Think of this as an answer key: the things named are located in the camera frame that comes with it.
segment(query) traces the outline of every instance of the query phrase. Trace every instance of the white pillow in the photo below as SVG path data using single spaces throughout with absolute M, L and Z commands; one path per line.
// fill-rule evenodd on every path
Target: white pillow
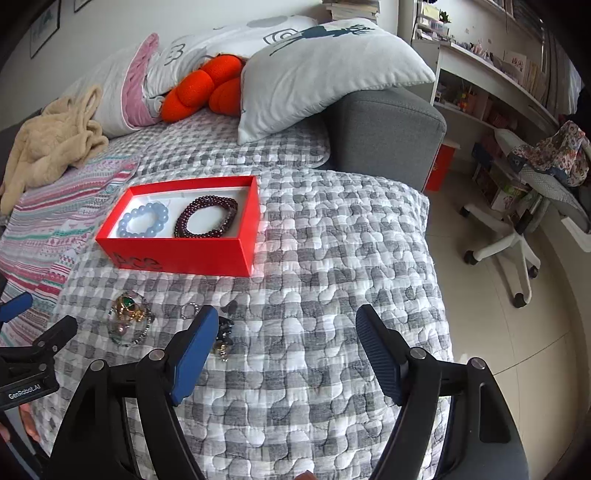
M 434 81 L 418 53 L 370 20 L 317 25 L 246 62 L 238 144 L 284 130 L 356 90 Z
M 164 95 L 206 60 L 217 55 L 226 53 L 248 59 L 267 45 L 316 24 L 313 18 L 284 15 L 177 38 L 149 68 L 146 95 L 149 98 Z
M 120 137 L 160 121 L 151 115 L 142 90 L 150 58 L 158 49 L 158 35 L 152 33 L 141 43 L 123 48 L 100 62 L 70 85 L 61 96 L 81 98 L 99 84 L 103 98 L 93 119 L 107 138 Z

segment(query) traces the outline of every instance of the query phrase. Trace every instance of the gray checkered quilt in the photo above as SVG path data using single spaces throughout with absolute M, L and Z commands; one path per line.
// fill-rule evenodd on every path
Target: gray checkered quilt
M 398 408 L 382 394 L 357 339 L 357 308 L 370 303 L 410 345 L 452 359 L 424 239 L 428 200 L 396 181 L 358 174 L 199 161 L 155 168 L 153 162 L 145 160 L 131 184 L 257 176 L 254 271 L 231 278 L 118 270 L 89 242 L 53 318 L 69 314 L 79 322 L 78 335 L 56 357 L 61 389 L 34 402 L 44 447 L 51 449 L 93 359 L 136 361 L 189 325 L 180 306 L 210 304 L 223 314 L 235 300 L 229 360 L 209 355 L 192 396 L 176 409 L 206 478 L 292 480 L 306 469 L 320 479 L 367 478 Z M 141 346 L 118 347 L 108 338 L 107 312 L 124 290 L 144 295 L 157 317 Z M 141 473 L 155 478 L 135 402 L 128 407 Z M 421 478 L 434 474 L 448 411 L 442 399 Z
M 138 166 L 138 176 L 187 165 L 259 164 L 266 167 L 318 167 L 329 159 L 330 142 L 324 123 L 307 118 L 259 141 L 237 145 L 238 118 L 204 108 L 169 125 L 151 144 Z

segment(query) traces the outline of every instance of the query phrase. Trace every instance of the deer print pillow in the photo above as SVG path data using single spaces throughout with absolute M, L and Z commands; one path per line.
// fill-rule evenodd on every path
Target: deer print pillow
M 145 82 L 146 96 L 165 95 L 189 73 L 217 55 L 228 53 L 247 59 L 267 45 L 316 24 L 310 17 L 282 15 L 177 38 L 150 65 Z
M 238 144 L 280 132 L 356 90 L 434 81 L 418 53 L 370 20 L 316 25 L 246 62 Z

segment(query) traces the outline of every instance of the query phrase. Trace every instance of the orange plush toy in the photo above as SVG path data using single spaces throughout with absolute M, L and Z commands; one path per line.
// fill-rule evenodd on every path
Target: orange plush toy
M 189 73 L 164 99 L 162 120 L 177 122 L 194 114 L 208 101 L 215 113 L 240 116 L 242 66 L 238 57 L 220 55 Z

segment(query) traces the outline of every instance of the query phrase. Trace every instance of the red box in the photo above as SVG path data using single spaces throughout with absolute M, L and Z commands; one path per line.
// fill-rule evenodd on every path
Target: red box
M 174 238 L 172 232 L 180 212 L 195 198 L 211 194 L 230 196 L 238 202 L 238 212 L 226 233 L 227 236 Z M 153 238 L 118 238 L 116 236 L 119 219 L 133 208 L 132 205 L 143 205 L 154 201 L 161 201 L 167 205 L 169 215 L 164 230 L 158 236 Z M 210 209 L 198 210 L 191 219 L 205 210 Z M 119 268 L 249 277 L 260 217 L 258 186 L 254 176 L 150 183 L 128 188 L 106 218 L 96 235 L 96 241 Z
M 429 190 L 431 192 L 439 191 L 441 184 L 445 179 L 445 175 L 447 175 L 447 171 L 449 170 L 449 165 L 452 163 L 453 156 L 456 153 L 456 150 L 459 150 L 459 148 L 460 145 L 454 141 L 447 138 L 443 139 L 443 142 L 441 143 L 441 146 L 439 146 L 439 150 L 435 157 L 433 168 L 431 168 L 431 173 L 427 179 L 425 190 Z

